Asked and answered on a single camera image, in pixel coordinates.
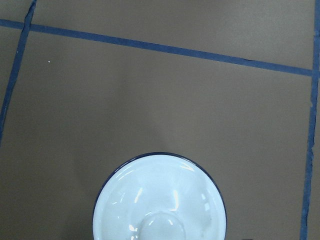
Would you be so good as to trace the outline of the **white enamel cup lid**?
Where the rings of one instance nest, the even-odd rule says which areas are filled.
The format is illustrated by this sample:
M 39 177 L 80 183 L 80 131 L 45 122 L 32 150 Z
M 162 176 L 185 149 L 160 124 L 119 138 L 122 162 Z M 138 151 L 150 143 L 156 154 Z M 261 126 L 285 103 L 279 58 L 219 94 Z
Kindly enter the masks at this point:
M 92 215 L 96 240 L 223 240 L 222 194 L 196 162 L 169 152 L 134 157 L 101 186 Z

